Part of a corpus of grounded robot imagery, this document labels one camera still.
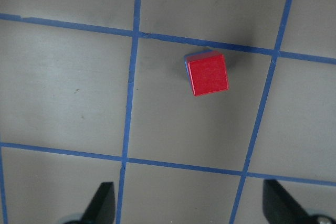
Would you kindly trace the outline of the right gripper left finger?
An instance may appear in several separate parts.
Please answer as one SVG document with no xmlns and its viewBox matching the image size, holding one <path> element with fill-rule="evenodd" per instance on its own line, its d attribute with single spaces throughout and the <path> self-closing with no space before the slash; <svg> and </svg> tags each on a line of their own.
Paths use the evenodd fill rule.
<svg viewBox="0 0 336 224">
<path fill-rule="evenodd" d="M 103 182 L 80 219 L 80 223 L 113 224 L 115 213 L 115 193 L 113 182 Z"/>
</svg>

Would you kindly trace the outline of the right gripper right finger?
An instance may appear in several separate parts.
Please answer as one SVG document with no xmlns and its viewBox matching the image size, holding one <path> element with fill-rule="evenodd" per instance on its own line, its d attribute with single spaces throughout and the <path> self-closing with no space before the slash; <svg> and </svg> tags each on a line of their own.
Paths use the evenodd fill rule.
<svg viewBox="0 0 336 224">
<path fill-rule="evenodd" d="M 301 205 L 275 179 L 265 179 L 262 189 L 263 214 L 268 223 L 315 223 Z"/>
</svg>

